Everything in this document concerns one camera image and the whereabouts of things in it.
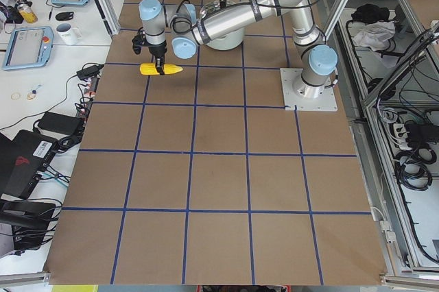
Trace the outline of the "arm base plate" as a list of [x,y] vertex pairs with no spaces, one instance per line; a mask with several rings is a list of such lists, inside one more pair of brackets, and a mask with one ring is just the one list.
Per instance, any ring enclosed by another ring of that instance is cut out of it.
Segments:
[[309,86],[302,81],[302,69],[281,68],[283,101],[286,110],[305,112],[337,112],[331,78],[322,86]]

